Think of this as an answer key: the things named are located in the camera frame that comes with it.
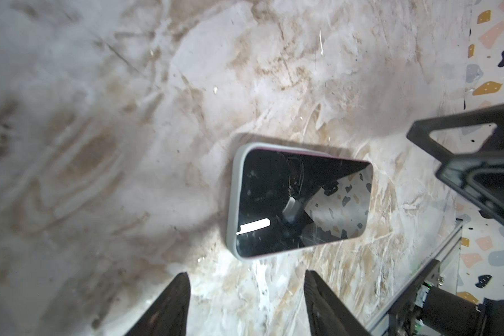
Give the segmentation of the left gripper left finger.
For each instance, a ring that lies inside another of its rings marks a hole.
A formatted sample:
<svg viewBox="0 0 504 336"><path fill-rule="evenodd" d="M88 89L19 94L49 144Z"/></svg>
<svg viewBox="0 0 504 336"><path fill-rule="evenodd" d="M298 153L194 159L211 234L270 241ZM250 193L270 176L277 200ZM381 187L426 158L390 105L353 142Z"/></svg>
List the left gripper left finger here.
<svg viewBox="0 0 504 336"><path fill-rule="evenodd" d="M190 295L188 273L177 274L125 335L186 335Z"/></svg>

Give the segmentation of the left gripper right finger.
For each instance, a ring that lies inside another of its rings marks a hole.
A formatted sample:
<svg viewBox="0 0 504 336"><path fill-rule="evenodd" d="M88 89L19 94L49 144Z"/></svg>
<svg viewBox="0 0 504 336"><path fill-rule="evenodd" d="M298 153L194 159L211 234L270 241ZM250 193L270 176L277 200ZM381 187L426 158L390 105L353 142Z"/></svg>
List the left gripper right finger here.
<svg viewBox="0 0 504 336"><path fill-rule="evenodd" d="M313 270L305 272L304 294L311 335L370 336L321 276Z"/></svg>

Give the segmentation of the black phone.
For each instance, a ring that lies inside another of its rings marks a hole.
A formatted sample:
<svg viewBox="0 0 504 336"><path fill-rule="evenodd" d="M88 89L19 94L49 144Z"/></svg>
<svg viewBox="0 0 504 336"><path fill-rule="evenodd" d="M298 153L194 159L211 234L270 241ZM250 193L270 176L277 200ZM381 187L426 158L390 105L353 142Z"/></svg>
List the black phone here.
<svg viewBox="0 0 504 336"><path fill-rule="evenodd" d="M274 144L235 155L226 245L240 260L265 258L364 234L370 162Z"/></svg>

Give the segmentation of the light blue phone case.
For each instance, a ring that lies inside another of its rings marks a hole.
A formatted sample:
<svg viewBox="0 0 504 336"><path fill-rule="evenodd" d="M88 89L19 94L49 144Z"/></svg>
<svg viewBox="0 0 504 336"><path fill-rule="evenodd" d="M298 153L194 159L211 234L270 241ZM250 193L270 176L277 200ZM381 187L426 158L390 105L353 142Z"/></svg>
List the light blue phone case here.
<svg viewBox="0 0 504 336"><path fill-rule="evenodd" d="M329 242L305 208L335 183L340 158L304 148L252 142L232 164L226 245L239 260Z"/></svg>

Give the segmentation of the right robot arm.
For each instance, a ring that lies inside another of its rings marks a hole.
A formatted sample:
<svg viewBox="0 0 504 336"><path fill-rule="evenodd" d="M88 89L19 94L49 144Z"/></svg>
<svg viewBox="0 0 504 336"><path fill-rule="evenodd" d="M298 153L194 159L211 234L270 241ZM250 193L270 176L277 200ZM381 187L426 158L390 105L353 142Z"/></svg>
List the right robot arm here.
<svg viewBox="0 0 504 336"><path fill-rule="evenodd" d="M496 128L474 153L454 154L431 138L433 131L484 124ZM441 163L435 173L441 182L504 227L504 104L418 120L407 138ZM431 287L418 307L417 291L424 285L424 278L418 277L391 308L390 334L403 333L420 320L442 335L504 335L504 300L475 304Z"/></svg>

